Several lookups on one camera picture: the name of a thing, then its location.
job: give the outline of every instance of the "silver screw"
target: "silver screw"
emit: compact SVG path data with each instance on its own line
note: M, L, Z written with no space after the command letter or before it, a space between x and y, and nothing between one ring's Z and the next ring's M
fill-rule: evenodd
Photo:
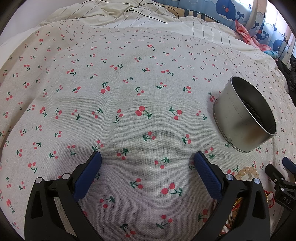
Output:
M63 178L64 180L67 180L67 179L70 178L70 174L69 174L69 173L65 173L65 174L62 176L62 178Z
M42 182L42 178L41 178L41 177L36 178L35 182L36 182L36 183L40 183L40 182Z
M226 175L226 179L229 180L229 181L232 181L233 180L233 176L231 174L227 174Z
M258 178L254 178L254 183L259 184L260 180Z

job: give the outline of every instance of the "white wall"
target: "white wall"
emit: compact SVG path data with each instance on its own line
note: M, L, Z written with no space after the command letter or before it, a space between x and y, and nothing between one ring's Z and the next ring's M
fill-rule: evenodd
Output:
M0 35L0 45L14 35L36 27L55 10L74 3L83 3L84 1L85 0L26 0L9 20Z

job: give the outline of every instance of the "blue rubber fingertip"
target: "blue rubber fingertip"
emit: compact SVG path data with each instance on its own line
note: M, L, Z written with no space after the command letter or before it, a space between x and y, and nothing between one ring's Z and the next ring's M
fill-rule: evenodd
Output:
M195 154L195 168L211 198L216 199L219 202L222 199L222 184L204 158L205 157L198 152Z
M296 165L289 158L285 156L282 163L292 174L296 174Z
M97 152L85 167L74 185L73 198L76 202L85 197L89 187L102 165L102 156Z

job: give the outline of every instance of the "cherry print fabric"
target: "cherry print fabric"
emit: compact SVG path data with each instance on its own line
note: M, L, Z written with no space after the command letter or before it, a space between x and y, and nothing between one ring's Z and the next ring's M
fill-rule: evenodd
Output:
M106 241L191 240L212 202L193 164L197 151L224 173L253 166L267 191L267 164L288 177L281 160L295 162L295 107L282 79L200 37L64 20L11 54L0 69L0 207L22 237L34 180L72 172L95 150L102 167L79 204ZM234 75L264 95L277 123L276 136L248 154L213 118ZM282 208L269 211L273 231Z

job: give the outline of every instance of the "metal tin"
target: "metal tin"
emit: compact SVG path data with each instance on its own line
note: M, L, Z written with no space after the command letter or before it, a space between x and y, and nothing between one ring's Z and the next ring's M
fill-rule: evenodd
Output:
M276 134L273 113L262 94L233 76L213 105L216 124L230 145L248 153Z

